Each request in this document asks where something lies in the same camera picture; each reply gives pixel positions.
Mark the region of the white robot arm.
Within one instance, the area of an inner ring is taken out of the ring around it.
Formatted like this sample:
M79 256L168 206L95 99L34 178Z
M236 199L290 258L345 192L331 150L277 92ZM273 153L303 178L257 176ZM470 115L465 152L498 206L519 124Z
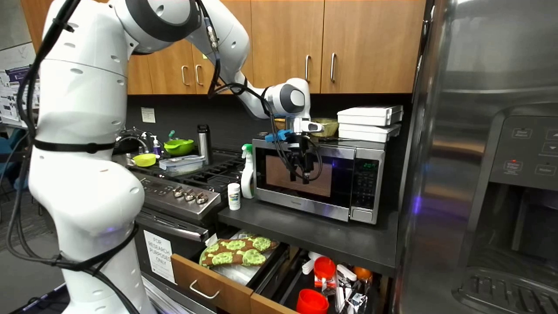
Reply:
M308 129L308 82L250 85L247 31L219 0L52 0L29 70L39 112L27 126L27 187L55 225L53 265L69 295L62 314L154 314L134 244L144 190L111 152L125 122L128 57L177 40L209 57L252 117Z

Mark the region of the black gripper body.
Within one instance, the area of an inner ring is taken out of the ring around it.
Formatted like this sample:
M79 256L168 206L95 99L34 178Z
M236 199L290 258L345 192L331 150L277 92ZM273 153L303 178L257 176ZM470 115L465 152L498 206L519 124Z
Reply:
M289 157L296 159L296 173L304 174L304 155L315 155L315 145L308 136L296 134L289 139Z

